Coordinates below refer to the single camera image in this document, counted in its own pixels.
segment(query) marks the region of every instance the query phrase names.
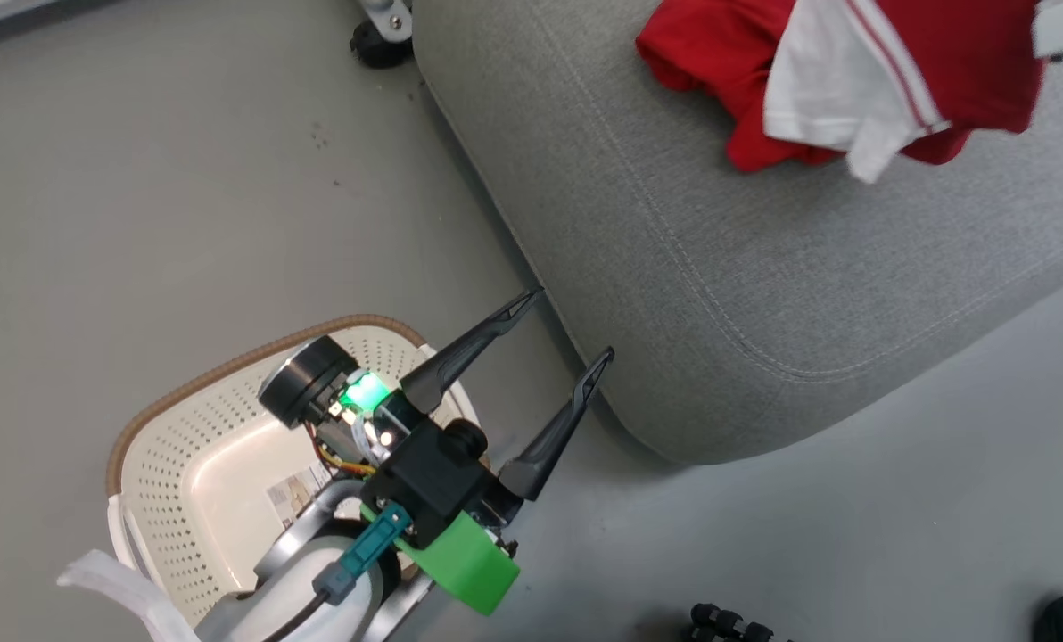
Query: red cloth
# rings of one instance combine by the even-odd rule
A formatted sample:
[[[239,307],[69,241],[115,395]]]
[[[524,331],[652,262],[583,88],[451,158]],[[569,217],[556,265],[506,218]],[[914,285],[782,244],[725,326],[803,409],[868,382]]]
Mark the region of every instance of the red cloth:
[[[999,13],[995,5],[1023,5],[1033,0],[967,0],[976,12],[961,20],[940,20],[949,15],[950,0],[877,0],[894,23],[939,102],[950,130],[913,141],[902,150],[907,157],[928,164],[946,164],[963,150],[972,130],[1022,131],[1030,122],[1039,96],[1042,63],[1030,57],[1029,33],[1022,34],[1019,7]],[[727,145],[733,166],[757,171],[797,158],[822,164],[840,152],[765,136],[762,120],[765,85],[773,54],[789,22],[794,0],[663,0],[635,39],[642,60],[661,84],[675,91],[702,89],[719,99],[737,124]],[[984,19],[985,24],[972,29]],[[996,65],[995,54],[982,52],[974,41],[996,41],[996,29],[1012,24],[1006,36],[1025,41],[1012,46],[1010,61]],[[973,36],[984,40],[973,40]],[[1027,60],[1022,61],[1026,53]],[[1014,85],[1019,69],[1025,69]],[[985,102],[988,97],[1001,97]]]

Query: green light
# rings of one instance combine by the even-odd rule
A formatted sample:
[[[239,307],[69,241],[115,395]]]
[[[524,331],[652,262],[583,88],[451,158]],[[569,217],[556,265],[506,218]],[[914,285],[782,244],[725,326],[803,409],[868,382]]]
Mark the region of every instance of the green light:
[[[340,395],[340,404],[360,407],[361,410],[371,412],[385,401],[386,396],[389,396],[391,391],[381,383],[376,374],[366,373]]]

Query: white stitching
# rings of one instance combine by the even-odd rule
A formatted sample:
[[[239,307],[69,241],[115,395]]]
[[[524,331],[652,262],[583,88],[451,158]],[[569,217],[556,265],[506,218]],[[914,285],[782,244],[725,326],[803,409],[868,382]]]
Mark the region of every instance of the white stitching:
[[[932,336],[939,333],[941,330],[948,328],[948,326],[955,324],[956,321],[959,321],[960,318],[963,318],[968,312],[972,312],[973,309],[976,309],[977,307],[980,307],[983,304],[988,303],[989,298],[997,295],[997,293],[1010,287],[1010,285],[1014,284],[1014,282],[1022,280],[1022,277],[1030,274],[1033,271],[1036,271],[1036,269],[1045,267],[1045,265],[1054,263],[1063,257],[1063,247],[1062,247],[1059,248],[1059,251],[1054,252],[1053,255],[1049,255],[1045,259],[1040,260],[1039,263],[1032,265],[1032,267],[1024,269],[1024,271],[1012,276],[1011,280],[1001,282],[1001,284],[996,285],[995,288],[992,288],[991,290],[981,293],[981,295],[973,298],[973,300],[968,301],[967,304],[963,305],[960,308],[957,308],[954,312],[948,314],[948,316],[940,318],[939,321],[934,322],[934,324],[928,325],[926,328],[921,330],[919,333],[914,334],[911,337],[908,337],[907,340],[899,342],[899,344],[892,345],[890,347],[890,349],[879,352],[878,354],[873,355],[873,357],[866,358],[866,360],[863,360],[861,362],[854,362],[854,365],[846,366],[843,368],[837,368],[833,370],[800,370],[792,366],[786,366],[784,362],[777,361],[776,358],[770,357],[767,354],[763,352],[763,350],[759,349],[759,347],[753,344],[752,341],[747,340],[745,335],[742,334],[742,330],[740,330],[739,326],[737,326],[737,324],[735,323],[735,321],[726,314],[726,309],[724,309],[723,305],[719,303],[719,301],[714,297],[713,291],[711,291],[710,287],[706,285],[706,281],[703,280],[702,274],[695,268],[694,261],[690,260],[690,256],[687,255],[685,248],[682,248],[682,244],[678,242],[677,236],[675,236],[673,231],[671,231],[670,224],[668,224],[667,220],[661,216],[661,209],[658,207],[658,204],[655,202],[655,199],[651,195],[648,188],[646,188],[645,184],[643,184],[642,180],[639,178],[638,170],[635,169],[634,165],[629,162],[629,159],[626,157],[626,154],[623,152],[622,143],[618,141],[618,138],[617,136],[614,136],[612,128],[606,121],[606,116],[604,115],[604,113],[602,113],[600,104],[597,104],[597,101],[594,99],[594,97],[592,97],[591,91],[588,89],[588,86],[584,82],[584,79],[579,77],[578,71],[575,69],[575,65],[573,65],[571,60],[569,60],[569,57],[566,56],[566,54],[563,54],[562,47],[560,47],[559,41],[556,40],[555,34],[553,34],[551,30],[547,29],[547,26],[540,17],[539,7],[537,7],[535,3],[529,3],[528,7],[530,9],[533,19],[536,21],[536,24],[540,28],[540,32],[544,34],[544,37],[546,37],[547,45],[550,45],[553,49],[555,49],[557,60],[559,60],[564,66],[564,68],[568,69],[568,72],[572,75],[572,81],[575,82],[575,85],[578,87],[579,90],[581,90],[581,92],[586,97],[586,101],[588,101],[588,104],[595,114],[595,117],[600,119],[602,129],[606,133],[606,138],[612,143],[613,153],[618,155],[618,159],[620,159],[620,163],[630,173],[630,179],[632,179],[630,181],[630,190],[634,193],[635,201],[637,201],[638,204],[641,204],[643,210],[645,210],[646,214],[649,215],[648,219],[657,219],[657,222],[661,223],[661,229],[657,229],[656,224],[654,223],[654,220],[651,220],[649,224],[651,230],[653,230],[653,232],[656,232],[658,240],[661,241],[663,246],[665,246],[667,252],[670,253],[671,258],[674,259],[674,264],[677,265],[679,273],[681,273],[684,280],[687,281],[687,285],[689,285],[690,291],[695,293],[695,297],[698,298],[699,304],[702,304],[703,308],[706,309],[707,316],[710,317],[711,321],[714,322],[714,325],[716,326],[719,332],[723,334],[723,337],[726,337],[726,340],[730,342],[730,345],[733,345],[735,350],[740,355],[742,355],[742,358],[744,358],[748,362],[752,362],[753,366],[757,366],[757,368],[764,370],[765,373],[771,374],[773,377],[777,379],[788,381],[792,383],[814,385],[814,384],[838,383],[859,377],[859,375],[866,373],[866,371],[868,370],[865,369],[859,371],[859,373],[849,373],[846,374],[844,377],[822,378],[821,381],[806,381],[805,378],[802,378],[802,375],[848,373],[848,371],[861,368],[862,366],[870,365],[870,362],[874,362],[878,360],[878,358],[887,357],[888,355],[899,354],[908,349],[911,349],[911,347],[914,345],[915,341],[922,340],[922,338],[927,338],[928,336]],[[639,198],[638,191],[642,191],[642,197],[644,199]],[[677,249],[678,255],[681,255],[682,257],[681,261],[678,260],[678,256],[674,255],[674,252],[671,252],[672,246],[674,249]],[[699,288],[706,292],[706,295],[710,298],[710,303],[713,305],[707,304],[706,301],[703,301]],[[721,322],[719,321],[719,318],[716,318],[714,314],[711,311],[712,307],[715,308],[721,314],[721,316],[723,316],[724,320],[726,320],[726,325],[728,325],[730,330],[733,330],[733,333],[737,334],[737,336],[740,339],[740,342],[736,341],[733,337],[731,337],[730,334],[727,332],[727,330],[724,328],[723,324],[721,324]],[[765,358],[765,360],[773,362],[773,365],[777,366],[783,371],[777,371],[775,369],[771,369],[771,367],[767,367],[766,365],[764,365],[764,362],[757,361],[746,352],[747,350],[752,350],[755,354],[759,355],[759,357]]]

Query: white plastic basket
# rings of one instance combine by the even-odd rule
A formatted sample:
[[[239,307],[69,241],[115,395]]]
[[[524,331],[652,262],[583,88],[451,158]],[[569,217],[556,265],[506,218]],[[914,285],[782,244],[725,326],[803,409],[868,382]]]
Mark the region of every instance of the white plastic basket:
[[[172,391],[132,419],[112,451],[116,557],[159,585],[191,626],[222,594],[254,588],[254,564],[284,528],[268,490],[319,470],[306,432],[264,410],[257,387],[294,347],[326,334],[389,387],[435,353],[392,318],[338,318]],[[454,418],[478,423],[458,383],[434,415],[441,426]]]

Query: gray fabric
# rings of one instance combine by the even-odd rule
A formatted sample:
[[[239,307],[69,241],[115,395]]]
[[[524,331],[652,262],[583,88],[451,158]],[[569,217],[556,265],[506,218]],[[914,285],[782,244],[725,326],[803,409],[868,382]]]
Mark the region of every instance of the gray fabric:
[[[739,174],[634,51],[655,0],[418,0],[429,88],[605,394],[679,462],[804,439],[1063,284],[1063,66],[943,168]]]

